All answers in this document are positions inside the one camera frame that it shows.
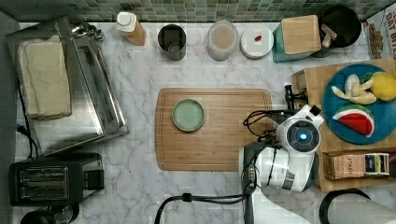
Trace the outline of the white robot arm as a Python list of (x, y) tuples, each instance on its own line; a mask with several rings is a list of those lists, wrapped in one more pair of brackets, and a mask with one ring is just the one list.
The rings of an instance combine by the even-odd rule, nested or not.
[(274, 187), (304, 192), (313, 184), (313, 164), (320, 144), (320, 109), (305, 105), (300, 110), (266, 113), (277, 127), (241, 148), (238, 171), (244, 224), (310, 224), (305, 218), (275, 204), (263, 190)]

